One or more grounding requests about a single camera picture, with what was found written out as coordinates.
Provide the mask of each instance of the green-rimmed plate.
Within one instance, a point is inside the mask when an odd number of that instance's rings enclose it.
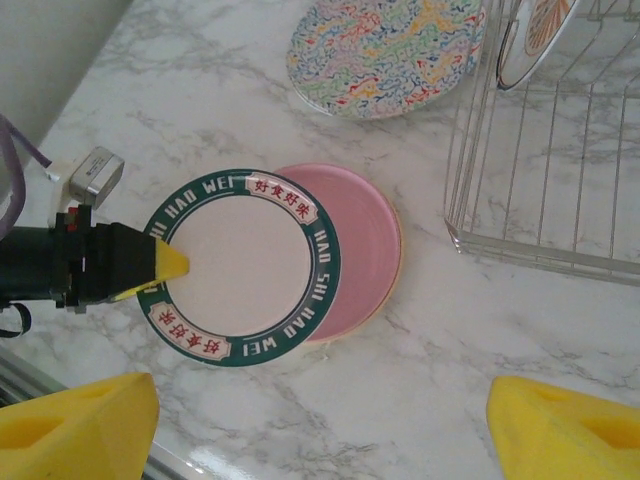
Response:
[[[153,329],[208,364],[257,365],[289,352],[320,325],[340,280],[329,216],[302,187],[259,170],[189,182],[145,233],[189,257],[185,277],[138,294]]]

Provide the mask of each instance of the plate in dish rack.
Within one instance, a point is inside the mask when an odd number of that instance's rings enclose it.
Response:
[[[498,88],[526,82],[560,38],[580,0],[522,0],[498,55]]]

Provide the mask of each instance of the yellow foam pad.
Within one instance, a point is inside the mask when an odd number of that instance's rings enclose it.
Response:
[[[152,282],[145,283],[131,290],[121,293],[114,298],[115,301],[132,297],[141,290],[166,282],[173,278],[182,277],[189,273],[189,259],[182,253],[171,248],[168,244],[156,239],[156,278]]]
[[[151,375],[132,373],[0,409],[0,479],[140,479],[158,422]]]
[[[487,420],[507,480],[640,479],[638,408],[498,377]]]

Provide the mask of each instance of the white wall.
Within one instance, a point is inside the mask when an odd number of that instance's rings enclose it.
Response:
[[[0,112],[36,145],[130,3],[0,0]],[[0,161],[0,201],[7,183]]]

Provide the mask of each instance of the cable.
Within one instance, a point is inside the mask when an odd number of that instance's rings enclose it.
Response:
[[[0,338],[16,338],[31,330],[31,312],[25,305],[22,303],[7,303],[1,306],[2,308],[0,308],[0,312],[9,307],[13,307],[18,311],[18,314],[20,315],[20,331],[16,332],[15,330],[5,330],[0,328]]]
[[[13,228],[18,217],[22,213],[27,198],[27,186],[24,180],[24,172],[20,164],[18,152],[13,144],[12,137],[15,137],[36,159],[40,165],[47,168],[51,165],[51,160],[42,155],[36,147],[27,140],[27,138],[2,114],[0,114],[0,152],[4,157],[4,163],[9,173],[9,181],[11,184],[11,200],[7,211],[0,218],[0,240],[7,236]]]

